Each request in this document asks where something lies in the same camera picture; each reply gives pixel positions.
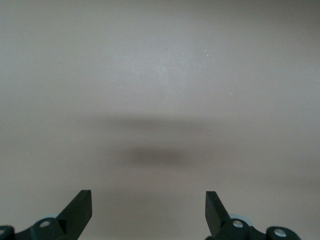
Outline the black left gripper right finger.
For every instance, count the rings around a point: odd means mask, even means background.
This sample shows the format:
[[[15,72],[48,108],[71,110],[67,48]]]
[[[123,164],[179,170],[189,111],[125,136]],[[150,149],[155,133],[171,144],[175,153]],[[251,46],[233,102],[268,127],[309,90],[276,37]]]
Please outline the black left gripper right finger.
[[[299,240],[292,230],[281,226],[270,226],[260,232],[248,220],[231,216],[215,191],[205,195],[205,219],[210,231],[208,240]]]

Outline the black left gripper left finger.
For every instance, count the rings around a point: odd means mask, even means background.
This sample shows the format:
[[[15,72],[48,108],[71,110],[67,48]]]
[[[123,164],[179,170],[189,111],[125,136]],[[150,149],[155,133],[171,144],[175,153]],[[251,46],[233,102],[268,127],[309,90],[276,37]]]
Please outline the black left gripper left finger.
[[[77,240],[92,217],[92,192],[81,190],[56,217],[47,217],[15,232],[11,225],[0,227],[2,240]]]

